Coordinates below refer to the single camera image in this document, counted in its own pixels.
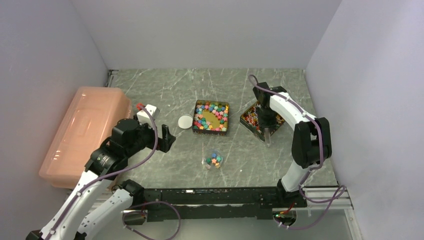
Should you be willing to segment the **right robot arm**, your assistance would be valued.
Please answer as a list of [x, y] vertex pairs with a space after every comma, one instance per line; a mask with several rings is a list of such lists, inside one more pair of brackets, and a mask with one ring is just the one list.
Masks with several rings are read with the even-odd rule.
[[264, 137], [270, 138], [277, 116], [293, 130], [293, 160], [279, 180], [283, 189], [275, 194], [276, 203], [287, 208], [295, 201], [293, 192], [300, 190], [310, 173], [319, 170], [332, 155], [330, 124], [325, 117], [318, 118], [303, 109], [282, 87], [270, 88], [266, 82], [254, 82], [253, 86], [259, 103], [258, 125]]

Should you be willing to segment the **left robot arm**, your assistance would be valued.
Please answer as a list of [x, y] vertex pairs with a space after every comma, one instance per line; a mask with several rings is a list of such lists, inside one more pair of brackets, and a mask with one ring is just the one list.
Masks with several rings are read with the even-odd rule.
[[124, 118], [113, 127], [91, 155], [74, 190], [68, 199], [40, 230], [33, 230], [28, 240], [91, 240], [121, 211], [139, 209], [145, 200], [144, 188], [133, 180], [126, 180], [114, 194], [94, 211], [92, 206], [109, 187], [117, 175], [131, 170], [130, 157], [149, 148], [149, 160], [155, 151], [166, 153], [176, 137], [167, 125], [162, 125], [162, 137], [158, 137], [155, 122], [140, 124], [136, 119]]

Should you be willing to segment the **gold tin of star candies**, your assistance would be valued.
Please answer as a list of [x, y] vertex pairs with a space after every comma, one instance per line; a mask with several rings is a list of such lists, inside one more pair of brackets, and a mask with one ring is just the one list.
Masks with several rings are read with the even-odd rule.
[[226, 136], [229, 131], [230, 105], [224, 101], [195, 102], [191, 130], [198, 135]]

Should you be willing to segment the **gold tin of lollipops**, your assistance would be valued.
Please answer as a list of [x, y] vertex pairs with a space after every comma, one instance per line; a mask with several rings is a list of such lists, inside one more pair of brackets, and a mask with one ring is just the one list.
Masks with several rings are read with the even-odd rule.
[[[258, 101], [252, 104], [247, 110], [245, 110], [239, 118], [239, 122], [245, 126], [253, 135], [261, 142], [266, 143], [264, 133], [260, 130], [259, 119], [257, 114], [257, 108], [260, 107]], [[270, 136], [272, 136], [286, 121], [279, 115], [276, 115], [276, 126], [269, 130]]]

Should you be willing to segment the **clear plastic jar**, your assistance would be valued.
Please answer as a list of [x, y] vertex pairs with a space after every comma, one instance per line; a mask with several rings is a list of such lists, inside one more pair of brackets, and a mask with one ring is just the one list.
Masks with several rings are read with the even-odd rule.
[[219, 169], [223, 165], [223, 162], [224, 156], [216, 149], [205, 152], [201, 161], [207, 170]]

